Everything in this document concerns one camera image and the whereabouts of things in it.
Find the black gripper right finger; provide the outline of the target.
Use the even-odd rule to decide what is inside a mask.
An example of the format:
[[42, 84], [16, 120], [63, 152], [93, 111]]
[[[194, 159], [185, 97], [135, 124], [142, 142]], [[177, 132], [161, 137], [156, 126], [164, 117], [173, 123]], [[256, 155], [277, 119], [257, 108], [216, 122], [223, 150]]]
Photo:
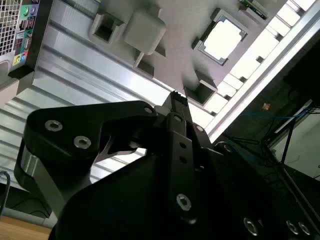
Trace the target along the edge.
[[241, 157], [226, 142], [213, 145], [193, 122], [188, 100], [179, 96], [179, 172], [240, 173]]

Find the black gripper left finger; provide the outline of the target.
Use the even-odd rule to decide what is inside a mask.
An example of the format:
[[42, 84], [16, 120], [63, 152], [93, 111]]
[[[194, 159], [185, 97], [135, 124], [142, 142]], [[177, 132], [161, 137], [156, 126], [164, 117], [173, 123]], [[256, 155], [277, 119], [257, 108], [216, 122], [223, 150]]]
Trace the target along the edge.
[[18, 183], [57, 216], [83, 189], [148, 156], [179, 156], [179, 96], [33, 111], [14, 168]]

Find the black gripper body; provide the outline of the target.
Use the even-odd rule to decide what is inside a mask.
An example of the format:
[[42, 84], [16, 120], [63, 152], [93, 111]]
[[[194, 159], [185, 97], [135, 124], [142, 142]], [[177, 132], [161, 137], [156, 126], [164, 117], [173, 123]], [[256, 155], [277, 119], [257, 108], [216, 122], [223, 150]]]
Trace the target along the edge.
[[317, 240], [304, 214], [236, 152], [150, 155], [81, 190], [52, 240]]

